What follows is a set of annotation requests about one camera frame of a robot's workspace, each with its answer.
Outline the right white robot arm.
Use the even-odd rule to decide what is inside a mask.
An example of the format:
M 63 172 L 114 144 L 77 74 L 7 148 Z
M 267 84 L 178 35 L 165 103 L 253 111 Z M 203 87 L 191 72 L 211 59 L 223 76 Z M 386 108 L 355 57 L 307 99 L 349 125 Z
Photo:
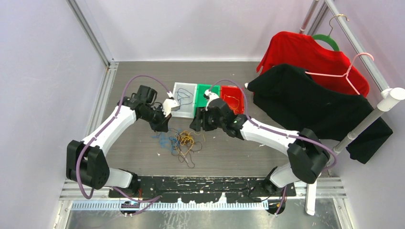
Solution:
M 217 128 L 230 137 L 260 143 L 288 157 L 287 164 L 273 168 L 266 177 L 265 189 L 271 196 L 277 196 L 284 186 L 293 182 L 315 183 L 330 159 L 313 131 L 283 130 L 248 115 L 235 114 L 221 98 L 209 101 L 205 108 L 198 108 L 190 124 L 190 129 L 196 132 Z

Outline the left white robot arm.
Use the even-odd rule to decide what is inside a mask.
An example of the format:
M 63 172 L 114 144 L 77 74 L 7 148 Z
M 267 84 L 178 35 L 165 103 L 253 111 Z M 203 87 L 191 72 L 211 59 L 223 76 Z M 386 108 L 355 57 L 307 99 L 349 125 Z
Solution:
M 179 105 L 171 92 L 168 95 L 157 107 L 154 106 L 157 91 L 148 86 L 141 85 L 136 93 L 123 97 L 94 132 L 68 144 L 66 177 L 94 189 L 120 187 L 126 196 L 135 196 L 139 191 L 138 176 L 110 168 L 106 156 L 121 134 L 139 119 L 148 122 L 155 132 L 167 132 L 171 112 Z

